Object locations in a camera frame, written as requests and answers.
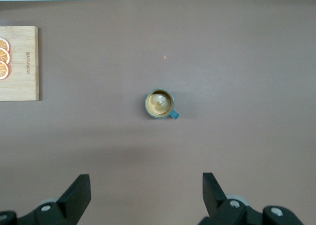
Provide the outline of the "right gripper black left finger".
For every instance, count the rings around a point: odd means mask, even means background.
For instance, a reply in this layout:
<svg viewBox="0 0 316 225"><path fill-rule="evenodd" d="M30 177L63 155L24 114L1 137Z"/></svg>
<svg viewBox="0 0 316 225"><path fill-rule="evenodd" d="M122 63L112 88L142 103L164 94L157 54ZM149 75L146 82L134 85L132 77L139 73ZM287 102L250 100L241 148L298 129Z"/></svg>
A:
<svg viewBox="0 0 316 225"><path fill-rule="evenodd" d="M17 219L19 225L76 225L91 200L88 174L79 175L56 202L46 202Z"/></svg>

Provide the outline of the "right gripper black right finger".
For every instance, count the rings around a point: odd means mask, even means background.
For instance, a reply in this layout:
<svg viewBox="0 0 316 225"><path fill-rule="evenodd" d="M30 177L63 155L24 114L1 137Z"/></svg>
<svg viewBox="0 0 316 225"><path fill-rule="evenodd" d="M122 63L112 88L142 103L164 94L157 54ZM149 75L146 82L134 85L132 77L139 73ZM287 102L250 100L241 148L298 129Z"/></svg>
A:
<svg viewBox="0 0 316 225"><path fill-rule="evenodd" d="M213 173L203 173L203 201L208 216L201 225L262 225L263 214L247 206L239 199L229 199Z"/></svg>

